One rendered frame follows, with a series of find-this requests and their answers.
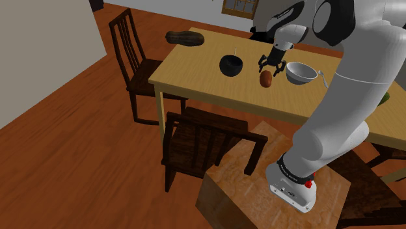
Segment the white spoon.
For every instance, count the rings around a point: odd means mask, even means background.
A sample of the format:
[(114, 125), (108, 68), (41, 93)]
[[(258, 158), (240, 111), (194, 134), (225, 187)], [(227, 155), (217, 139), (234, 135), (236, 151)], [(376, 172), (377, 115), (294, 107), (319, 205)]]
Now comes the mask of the white spoon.
[(324, 73), (323, 73), (321, 70), (318, 70), (318, 74), (322, 77), (322, 79), (323, 79), (323, 84), (324, 84), (325, 88), (329, 88), (329, 86), (328, 86), (328, 84), (327, 84), (327, 81), (326, 81), (326, 79), (325, 79)]

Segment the black bowl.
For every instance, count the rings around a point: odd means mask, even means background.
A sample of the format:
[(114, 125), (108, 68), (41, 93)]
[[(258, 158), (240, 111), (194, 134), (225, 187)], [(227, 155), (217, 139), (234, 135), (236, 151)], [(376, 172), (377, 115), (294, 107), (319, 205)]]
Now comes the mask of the black bowl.
[(219, 69), (222, 74), (228, 77), (238, 75), (243, 68), (243, 61), (235, 55), (225, 55), (219, 62)]

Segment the wooden framed window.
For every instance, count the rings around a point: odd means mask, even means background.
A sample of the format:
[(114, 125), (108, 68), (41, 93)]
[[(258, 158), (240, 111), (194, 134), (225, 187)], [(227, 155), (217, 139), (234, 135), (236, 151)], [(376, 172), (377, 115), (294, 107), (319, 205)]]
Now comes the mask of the wooden framed window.
[(254, 18), (259, 0), (223, 0), (222, 14), (246, 18)]

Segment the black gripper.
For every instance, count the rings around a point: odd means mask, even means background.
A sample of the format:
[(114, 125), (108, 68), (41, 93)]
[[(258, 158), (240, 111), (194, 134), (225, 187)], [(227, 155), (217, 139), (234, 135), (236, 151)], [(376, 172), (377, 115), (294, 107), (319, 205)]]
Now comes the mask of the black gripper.
[(276, 46), (272, 47), (270, 54), (267, 56), (262, 55), (258, 61), (259, 72), (261, 73), (264, 66), (270, 65), (275, 66), (276, 70), (273, 74), (275, 77), (277, 74), (282, 72), (285, 69), (286, 61), (283, 61), (282, 58), (285, 55), (285, 50), (280, 50)]

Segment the light wooden table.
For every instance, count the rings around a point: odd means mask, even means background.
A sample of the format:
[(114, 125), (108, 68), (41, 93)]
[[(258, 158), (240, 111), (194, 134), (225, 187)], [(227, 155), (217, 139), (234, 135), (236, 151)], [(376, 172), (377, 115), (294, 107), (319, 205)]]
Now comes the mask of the light wooden table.
[[(266, 118), (303, 125), (323, 99), (326, 89), (318, 78), (295, 86), (279, 73), (270, 88), (260, 86), (258, 60), (271, 44), (227, 34), (191, 28), (203, 34), (201, 46), (176, 45), (149, 78), (154, 84), (161, 141), (165, 132), (165, 112), (162, 93), (227, 107)], [(235, 77), (224, 76), (219, 61), (234, 53), (243, 60), (243, 69)], [(302, 62), (321, 70), (329, 86), (339, 58), (291, 49), (284, 58)], [(370, 128), (368, 142), (406, 151), (406, 92), (393, 82), (388, 90), (390, 99), (378, 107), (366, 122)]]

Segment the brown potato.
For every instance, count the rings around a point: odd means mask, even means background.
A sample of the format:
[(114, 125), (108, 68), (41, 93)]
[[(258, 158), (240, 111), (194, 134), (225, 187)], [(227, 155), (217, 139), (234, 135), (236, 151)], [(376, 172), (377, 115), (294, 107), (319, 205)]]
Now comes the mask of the brown potato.
[(260, 84), (264, 88), (269, 88), (271, 86), (273, 75), (270, 71), (264, 70), (260, 74)]

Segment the tan patterned robot stand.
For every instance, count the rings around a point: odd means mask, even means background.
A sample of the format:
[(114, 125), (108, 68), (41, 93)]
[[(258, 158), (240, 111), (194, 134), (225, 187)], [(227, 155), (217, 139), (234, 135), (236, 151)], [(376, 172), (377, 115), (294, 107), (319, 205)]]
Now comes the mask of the tan patterned robot stand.
[(317, 199), (308, 213), (301, 213), (270, 192), (265, 178), (268, 164), (291, 147), (291, 140), (261, 122), (253, 133), (268, 138), (254, 172), (244, 173), (254, 148), (239, 141), (219, 166), (206, 171), (196, 201), (213, 229), (336, 229), (350, 182), (329, 167), (316, 172)]

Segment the dark wooden chair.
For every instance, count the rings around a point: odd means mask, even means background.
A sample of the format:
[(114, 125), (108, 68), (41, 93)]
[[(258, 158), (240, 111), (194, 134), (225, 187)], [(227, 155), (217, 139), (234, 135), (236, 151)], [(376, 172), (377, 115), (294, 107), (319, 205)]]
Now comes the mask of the dark wooden chair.
[(256, 168), (268, 137), (248, 130), (248, 122), (186, 107), (182, 114), (167, 113), (163, 138), (165, 190), (168, 192), (176, 173), (203, 178), (213, 165), (240, 140), (255, 143), (244, 174)]
[(146, 58), (130, 8), (110, 21), (109, 28), (115, 56), (129, 93), (133, 120), (136, 123), (157, 126), (157, 120), (138, 116), (137, 96), (155, 96), (154, 86), (148, 79), (162, 62)]
[(374, 148), (379, 155), (368, 163), (350, 151), (328, 164), (351, 182), (336, 229), (388, 225), (406, 228), (406, 200), (400, 200), (372, 171), (374, 166), (388, 159), (406, 160), (406, 152), (379, 144), (374, 144)]

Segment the dark oblong vegetable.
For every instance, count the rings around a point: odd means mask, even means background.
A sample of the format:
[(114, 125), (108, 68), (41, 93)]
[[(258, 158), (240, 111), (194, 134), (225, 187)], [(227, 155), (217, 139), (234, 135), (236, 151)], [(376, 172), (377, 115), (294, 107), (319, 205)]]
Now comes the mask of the dark oblong vegetable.
[(194, 31), (169, 31), (166, 33), (165, 39), (170, 44), (179, 44), (188, 47), (201, 46), (205, 41), (202, 34)]

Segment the white bowl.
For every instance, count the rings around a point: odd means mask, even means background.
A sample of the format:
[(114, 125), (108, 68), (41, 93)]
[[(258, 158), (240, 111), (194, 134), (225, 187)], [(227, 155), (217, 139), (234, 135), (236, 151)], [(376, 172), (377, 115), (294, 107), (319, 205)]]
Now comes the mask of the white bowl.
[(309, 83), (317, 76), (315, 69), (301, 62), (289, 62), (286, 65), (286, 78), (294, 85)]

